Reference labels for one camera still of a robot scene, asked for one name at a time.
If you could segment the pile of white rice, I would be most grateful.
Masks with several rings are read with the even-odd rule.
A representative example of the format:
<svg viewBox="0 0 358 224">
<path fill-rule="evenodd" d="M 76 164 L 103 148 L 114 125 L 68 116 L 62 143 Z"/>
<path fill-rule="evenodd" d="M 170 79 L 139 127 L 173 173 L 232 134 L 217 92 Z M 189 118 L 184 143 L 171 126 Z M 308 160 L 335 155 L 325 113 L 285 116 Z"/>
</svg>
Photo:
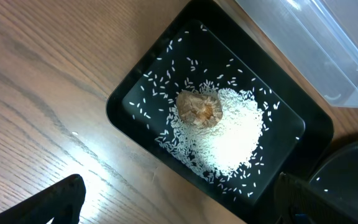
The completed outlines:
<svg viewBox="0 0 358 224">
<path fill-rule="evenodd" d="M 212 128 L 182 121 L 183 90 L 217 96 Z M 255 200 L 303 135 L 303 120 L 204 24 L 187 22 L 122 100 L 137 137 L 234 200 Z"/>
</svg>

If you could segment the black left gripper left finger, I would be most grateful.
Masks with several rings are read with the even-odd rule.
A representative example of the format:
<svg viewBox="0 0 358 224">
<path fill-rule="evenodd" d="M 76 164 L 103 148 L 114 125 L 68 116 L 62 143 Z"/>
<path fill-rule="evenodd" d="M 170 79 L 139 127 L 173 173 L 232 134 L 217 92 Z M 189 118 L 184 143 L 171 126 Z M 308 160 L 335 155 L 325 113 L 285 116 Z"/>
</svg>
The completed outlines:
<svg viewBox="0 0 358 224">
<path fill-rule="evenodd" d="M 72 174 L 1 212 L 0 223 L 78 224 L 85 195 L 82 176 Z"/>
</svg>

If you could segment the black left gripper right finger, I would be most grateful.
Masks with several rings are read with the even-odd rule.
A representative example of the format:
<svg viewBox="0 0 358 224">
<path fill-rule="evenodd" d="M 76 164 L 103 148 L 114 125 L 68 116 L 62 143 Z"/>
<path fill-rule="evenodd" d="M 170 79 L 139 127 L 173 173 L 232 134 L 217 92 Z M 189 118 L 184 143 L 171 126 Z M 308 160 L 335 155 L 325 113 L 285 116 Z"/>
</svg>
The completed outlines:
<svg viewBox="0 0 358 224">
<path fill-rule="evenodd" d="M 356 210 L 284 172 L 275 182 L 274 205 L 284 223 L 358 223 Z"/>
</svg>

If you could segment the brown dried food piece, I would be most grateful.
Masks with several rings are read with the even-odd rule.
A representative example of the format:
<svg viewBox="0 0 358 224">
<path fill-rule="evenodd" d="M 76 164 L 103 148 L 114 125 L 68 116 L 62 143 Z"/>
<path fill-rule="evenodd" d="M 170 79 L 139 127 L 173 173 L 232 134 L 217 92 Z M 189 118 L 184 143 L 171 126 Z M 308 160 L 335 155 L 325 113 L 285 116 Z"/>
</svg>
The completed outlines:
<svg viewBox="0 0 358 224">
<path fill-rule="evenodd" d="M 217 96 L 183 90 L 177 96 L 176 106 L 180 119 L 198 128 L 212 128 L 223 118 Z"/>
</svg>

